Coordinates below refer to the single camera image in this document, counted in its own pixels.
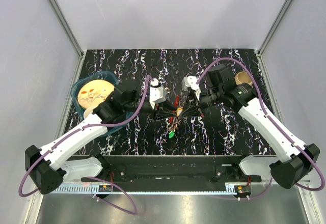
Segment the yellow key tag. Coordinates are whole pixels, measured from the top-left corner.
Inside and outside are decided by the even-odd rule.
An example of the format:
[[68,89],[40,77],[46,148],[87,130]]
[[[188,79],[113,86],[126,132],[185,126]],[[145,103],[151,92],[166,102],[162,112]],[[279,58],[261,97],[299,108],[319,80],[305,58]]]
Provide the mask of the yellow key tag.
[[178,117],[181,115],[182,111],[183,111],[183,108],[182,107],[177,108],[176,114],[177,114]]

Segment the metal key holder red handle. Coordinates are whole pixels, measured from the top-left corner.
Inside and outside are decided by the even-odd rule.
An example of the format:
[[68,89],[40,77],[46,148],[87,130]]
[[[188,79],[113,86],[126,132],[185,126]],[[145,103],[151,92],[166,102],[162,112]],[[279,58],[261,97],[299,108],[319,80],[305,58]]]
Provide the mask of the metal key holder red handle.
[[[180,109],[178,108],[179,102],[180,102],[180,95],[177,95],[176,100],[174,102],[174,106],[176,107],[176,110],[174,112],[176,114],[178,114],[178,112],[180,111]],[[169,133],[171,133],[171,131],[175,132],[175,130],[176,130],[176,126],[174,125],[174,117],[170,117],[168,131],[169,131]]]

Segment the green key tag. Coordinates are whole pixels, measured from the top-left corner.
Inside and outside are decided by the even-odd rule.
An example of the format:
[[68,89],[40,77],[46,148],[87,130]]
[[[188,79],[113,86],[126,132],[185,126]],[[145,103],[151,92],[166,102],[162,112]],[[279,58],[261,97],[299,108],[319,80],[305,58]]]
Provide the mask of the green key tag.
[[170,133],[169,133],[169,138],[173,138],[174,135],[175,135],[175,131],[170,131]]

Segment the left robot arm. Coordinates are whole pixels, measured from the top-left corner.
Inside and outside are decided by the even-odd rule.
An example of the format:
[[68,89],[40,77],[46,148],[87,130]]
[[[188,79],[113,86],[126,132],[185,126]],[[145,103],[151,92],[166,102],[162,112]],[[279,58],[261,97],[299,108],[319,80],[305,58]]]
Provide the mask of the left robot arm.
[[157,81],[145,83],[142,94],[124,83],[114,86],[108,96],[70,131],[41,148],[31,145],[25,150],[24,178],[30,177],[41,194],[48,194],[63,182],[95,177],[105,181],[110,176],[109,164],[101,156],[69,161],[90,141],[116,127],[122,127],[139,113],[154,120],[176,116],[176,106],[166,99],[166,89]]

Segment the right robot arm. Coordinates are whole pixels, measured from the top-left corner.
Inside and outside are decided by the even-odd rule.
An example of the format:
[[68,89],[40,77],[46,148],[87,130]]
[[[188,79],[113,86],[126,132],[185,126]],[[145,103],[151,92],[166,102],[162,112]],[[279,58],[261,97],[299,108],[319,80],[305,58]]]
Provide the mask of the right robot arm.
[[208,78],[212,86],[204,92],[195,76],[183,78],[182,89],[187,92],[187,99],[179,117],[204,117],[209,107],[223,104],[249,122],[276,154],[243,156],[231,169],[234,180],[240,182],[255,175],[273,178],[290,189],[313,170],[320,149],[315,144],[306,145],[274,116],[259,99],[248,73],[233,74],[230,67],[216,65],[208,70]]

